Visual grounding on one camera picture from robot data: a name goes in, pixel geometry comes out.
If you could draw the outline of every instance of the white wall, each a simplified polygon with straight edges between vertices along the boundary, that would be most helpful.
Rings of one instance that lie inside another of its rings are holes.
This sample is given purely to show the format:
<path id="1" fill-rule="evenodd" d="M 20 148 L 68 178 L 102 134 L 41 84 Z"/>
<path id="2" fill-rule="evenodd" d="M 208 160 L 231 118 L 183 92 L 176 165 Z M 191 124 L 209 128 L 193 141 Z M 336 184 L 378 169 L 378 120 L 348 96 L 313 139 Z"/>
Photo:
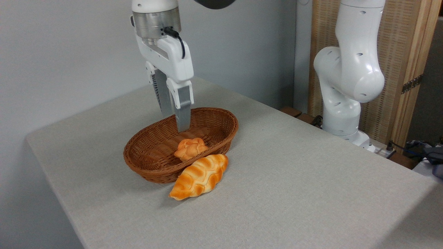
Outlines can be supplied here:
<path id="1" fill-rule="evenodd" d="M 81 248 L 24 138 L 146 85 L 130 0 L 3 0 L 1 9 L 0 248 Z M 197 76 L 273 107 L 292 103 L 293 1 L 213 11 L 180 0 L 180 13 Z"/>

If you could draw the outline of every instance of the croissant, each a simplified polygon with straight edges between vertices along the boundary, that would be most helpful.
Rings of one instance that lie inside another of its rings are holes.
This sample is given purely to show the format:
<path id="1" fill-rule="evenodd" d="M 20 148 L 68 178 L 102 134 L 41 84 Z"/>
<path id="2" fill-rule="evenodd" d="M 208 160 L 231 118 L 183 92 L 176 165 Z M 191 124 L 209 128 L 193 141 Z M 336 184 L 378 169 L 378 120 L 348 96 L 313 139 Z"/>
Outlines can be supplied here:
<path id="1" fill-rule="evenodd" d="M 227 166 L 228 157 L 222 154 L 198 159 L 178 177 L 169 197 L 180 201 L 212 191 L 220 182 Z"/>

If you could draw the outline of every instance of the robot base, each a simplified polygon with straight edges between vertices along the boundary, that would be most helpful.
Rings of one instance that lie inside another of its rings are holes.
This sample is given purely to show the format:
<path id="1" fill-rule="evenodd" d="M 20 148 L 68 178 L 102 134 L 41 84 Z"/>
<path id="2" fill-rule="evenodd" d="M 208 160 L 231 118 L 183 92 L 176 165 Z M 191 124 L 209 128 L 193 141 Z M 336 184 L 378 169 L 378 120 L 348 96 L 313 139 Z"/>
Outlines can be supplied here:
<path id="1" fill-rule="evenodd" d="M 348 136 L 338 136 L 346 141 L 349 141 L 363 149 L 367 149 L 370 152 L 375 152 L 375 146 L 371 144 L 369 136 L 366 133 L 358 130 L 356 133 Z"/>

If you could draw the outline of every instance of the toy bread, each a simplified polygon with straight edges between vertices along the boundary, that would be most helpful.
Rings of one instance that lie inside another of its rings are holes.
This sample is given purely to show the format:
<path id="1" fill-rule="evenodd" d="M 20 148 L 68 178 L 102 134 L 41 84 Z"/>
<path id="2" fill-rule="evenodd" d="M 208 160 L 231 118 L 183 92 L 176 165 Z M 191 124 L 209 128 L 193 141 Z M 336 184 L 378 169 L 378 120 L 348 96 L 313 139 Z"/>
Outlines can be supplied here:
<path id="1" fill-rule="evenodd" d="M 174 153 L 174 155 L 184 162 L 207 149 L 208 147 L 205 145 L 205 141 L 199 137 L 194 139 L 183 139 L 179 143 L 177 151 Z"/>
<path id="2" fill-rule="evenodd" d="M 212 191 L 220 182 L 227 166 L 228 157 L 222 154 L 198 159 L 178 177 L 169 197 L 180 201 Z"/>

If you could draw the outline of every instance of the pastry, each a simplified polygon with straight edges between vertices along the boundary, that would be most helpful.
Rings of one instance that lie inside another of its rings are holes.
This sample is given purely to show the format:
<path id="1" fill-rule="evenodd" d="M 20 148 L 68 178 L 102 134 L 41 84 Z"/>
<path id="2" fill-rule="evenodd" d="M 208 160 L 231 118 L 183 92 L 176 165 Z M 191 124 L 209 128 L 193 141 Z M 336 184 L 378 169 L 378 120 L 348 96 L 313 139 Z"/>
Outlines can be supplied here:
<path id="1" fill-rule="evenodd" d="M 177 178 L 169 197 L 180 201 L 212 191 L 220 182 L 227 166 L 228 157 L 222 154 L 198 159 Z"/>
<path id="2" fill-rule="evenodd" d="M 183 139 L 179 143 L 177 151 L 174 153 L 174 155 L 184 162 L 207 149 L 208 147 L 205 145 L 205 141 L 199 137 L 194 139 Z"/>

